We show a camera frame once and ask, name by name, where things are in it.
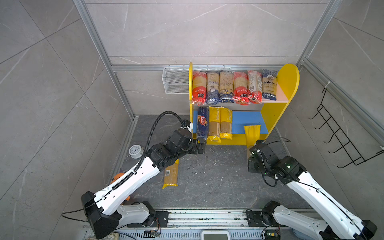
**marble tile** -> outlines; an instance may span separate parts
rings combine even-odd
[[[106,128],[84,95],[0,200],[0,238],[49,239]]]
[[[72,0],[20,0],[47,37],[80,19]]]
[[[126,91],[164,91],[162,71],[118,72],[121,86]]]
[[[47,40],[0,64],[0,196],[82,95]]]
[[[285,110],[276,126],[282,137],[291,140],[290,143],[286,143],[291,157],[303,164],[313,178],[338,202],[354,212],[317,146],[290,107]]]
[[[91,37],[79,20],[47,38],[84,92],[104,69]]]
[[[124,135],[130,121],[131,119],[127,110],[125,109],[123,102],[120,101],[108,124],[108,127],[111,129],[119,143],[122,143],[124,140]]]
[[[384,124],[384,56],[381,41],[332,19],[310,59],[367,112]]]
[[[152,4],[215,4],[215,3],[266,3],[265,0],[85,0],[86,3],[152,3]],[[328,3],[328,0],[270,0],[268,3]]]
[[[188,94],[166,94],[161,91],[125,91],[135,114],[159,115],[164,111],[189,114]]]
[[[120,96],[106,69],[101,72],[85,94],[108,124],[119,104]]]
[[[0,2],[0,63],[44,38],[17,0]]]
[[[192,57],[298,56],[326,4],[87,6],[110,56]]]
[[[382,0],[343,0],[335,18],[384,39]]]
[[[65,205],[63,210],[64,212],[81,209],[83,206],[81,204],[80,197],[84,193],[87,191],[97,192],[109,183],[108,176],[112,170],[119,148],[119,142],[111,130],[107,128],[90,161],[85,167],[84,172],[77,182],[68,203]],[[72,213],[71,217],[87,220],[83,211]],[[84,231],[82,231],[83,225],[84,223],[60,217],[50,240],[82,240],[84,237]]]
[[[151,115],[139,116],[132,145],[144,146],[149,126],[152,126],[156,118]],[[179,127],[180,122],[174,116],[165,115],[154,131],[151,145],[164,141]],[[136,162],[136,159],[127,157],[123,170],[130,169]],[[279,183],[276,187],[269,187],[260,174],[249,173],[245,146],[209,145],[205,154],[180,158],[178,187],[162,189],[163,178],[163,172],[151,178],[131,195],[130,201],[147,200],[155,208],[262,208],[274,200],[289,208],[309,208],[308,203],[286,185]]]
[[[109,57],[112,64],[296,64],[299,56],[279,57]]]
[[[306,70],[301,71],[300,76],[302,81],[300,82],[296,96],[290,104],[293,112],[301,121],[306,132],[310,135],[317,150],[321,153],[329,170],[333,173],[338,184],[340,184],[340,187],[349,199],[358,216],[362,219],[370,219],[378,226],[382,225],[383,220],[378,217],[375,212],[383,211],[383,207],[381,207],[381,204],[379,203],[383,194],[379,185],[383,184],[383,182],[379,175],[384,166],[382,161],[384,156],[377,156],[358,166],[351,164],[345,168],[337,168],[337,166],[342,167],[350,163],[351,160],[343,150],[340,150],[335,154],[330,154],[328,152],[338,149],[340,144],[337,142],[336,138],[329,144],[323,142],[329,141],[332,132],[328,126],[324,126],[319,130],[314,129],[314,127],[320,127],[324,123],[324,120],[320,116],[316,116],[313,120],[308,119],[308,117],[313,117],[316,113],[316,107],[320,104],[323,97],[321,94],[323,87]],[[323,105],[340,125],[342,130],[348,135],[365,159],[373,156],[374,153],[381,149],[380,145],[373,139],[373,137],[370,136],[369,133],[329,93],[326,93]],[[352,145],[349,144],[346,148],[350,155],[353,155],[354,151]],[[382,238],[383,231],[379,230],[376,233],[376,236],[378,239]]]

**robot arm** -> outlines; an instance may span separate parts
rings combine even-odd
[[[250,152],[249,172],[261,173],[274,178],[275,181],[280,180],[304,198],[324,219],[308,218],[271,201],[263,212],[263,221],[266,224],[277,222],[319,240],[368,240],[373,237],[377,227],[371,221],[361,220],[345,209],[322,189],[296,159],[289,156],[278,159],[262,140],[258,140],[255,146],[250,148]]]

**orange object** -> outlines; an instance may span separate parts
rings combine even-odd
[[[113,177],[111,183],[114,183],[116,180],[118,180],[118,179],[119,179],[121,176],[123,176],[124,174],[125,174],[125,173],[123,173],[123,172],[116,174],[116,176]]]

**pasta package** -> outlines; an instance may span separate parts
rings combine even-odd
[[[277,71],[263,69],[262,97],[276,101]]]
[[[220,114],[221,108],[209,107],[208,139],[214,142],[221,142]]]
[[[207,95],[207,73],[193,71],[192,103],[203,105]]]
[[[207,141],[208,138],[208,107],[199,107],[197,112],[197,139]]]
[[[220,72],[218,92],[221,103],[233,103],[233,73]]]
[[[218,72],[207,72],[207,104],[216,105],[219,102],[218,83],[220,74]]]
[[[228,108],[221,108],[220,113],[220,138],[232,140],[232,115],[233,111]]]
[[[248,76],[243,72],[233,73],[233,88],[234,94],[233,100],[235,103],[241,105],[249,105],[248,98]]]
[[[262,74],[257,71],[248,71],[248,98],[251,103],[262,102]]]
[[[177,174],[179,172],[179,160],[175,161],[175,164],[166,168],[164,173],[164,185],[166,187],[177,187]]]

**black wire rack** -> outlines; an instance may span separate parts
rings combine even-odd
[[[342,167],[337,166],[337,167],[338,167],[338,168],[343,168],[343,167],[346,167],[346,166],[348,166],[348,165],[350,165],[350,164],[352,164],[352,163],[353,163],[355,166],[357,166],[357,165],[360,165],[360,164],[362,164],[362,163],[364,163],[364,162],[366,162],[366,161],[368,161],[368,160],[370,160],[370,159],[372,159],[372,158],[374,158],[374,157],[377,157],[378,155],[384,153],[384,149],[383,149],[383,150],[377,152],[376,155],[374,155],[373,157],[370,157],[370,158],[368,158],[368,159],[365,159],[365,158],[360,154],[359,150],[357,150],[357,148],[356,148],[355,145],[352,143],[352,141],[349,139],[349,137],[345,134],[345,132],[343,131],[343,129],[340,127],[340,125],[336,122],[336,120],[332,117],[332,115],[331,115],[331,114],[328,112],[328,110],[324,107],[324,105],[323,105],[323,100],[324,100],[324,97],[325,97],[325,93],[327,92],[327,89],[324,88],[323,91],[322,91],[321,93],[323,93],[323,92],[324,92],[324,94],[323,94],[323,98],[321,99],[321,103],[320,103],[320,105],[319,105],[319,106],[317,107],[317,109],[316,109],[316,110],[317,110],[317,113],[315,114],[315,116],[313,116],[312,118],[308,118],[308,119],[311,119],[311,120],[312,120],[312,119],[314,119],[314,118],[319,114],[319,115],[324,119],[325,122],[321,125],[321,127],[319,127],[319,128],[316,128],[316,127],[315,127],[315,129],[321,129],[325,124],[327,124],[328,127],[329,127],[329,128],[331,129],[331,131],[333,132],[333,134],[332,134],[330,140],[329,140],[328,142],[324,141],[324,143],[330,143],[333,137],[336,137],[336,139],[337,139],[338,142],[340,143],[340,145],[341,145],[340,148],[338,148],[338,149],[337,149],[336,151],[334,151],[334,152],[330,152],[330,151],[328,151],[329,153],[331,153],[331,154],[332,154],[332,153],[336,153],[337,151],[339,151],[339,150],[341,150],[341,149],[344,149],[344,151],[347,153],[347,155],[348,155],[349,159],[351,160],[351,162],[348,163],[348,164],[346,164],[345,166],[342,166]],[[329,118],[326,119],[326,118],[323,116],[323,114],[320,112],[321,110],[325,110],[325,111],[328,113]],[[331,126],[329,125],[329,121],[330,121],[330,120],[333,120],[333,122],[337,125],[337,129],[336,129],[336,130],[333,130],[333,128],[331,128]],[[347,140],[346,140],[346,143],[344,143],[344,144],[340,141],[339,137],[336,135],[336,133],[339,132],[339,131],[341,131],[342,134],[343,134],[343,135],[345,136],[345,138],[347,139]],[[350,145],[352,145],[352,146],[354,147],[354,149],[356,150],[356,152],[357,152],[357,154],[358,154],[357,158],[354,159],[354,160],[352,159],[351,155],[349,154],[349,152],[348,152],[347,149],[345,148],[346,146],[350,146]]]

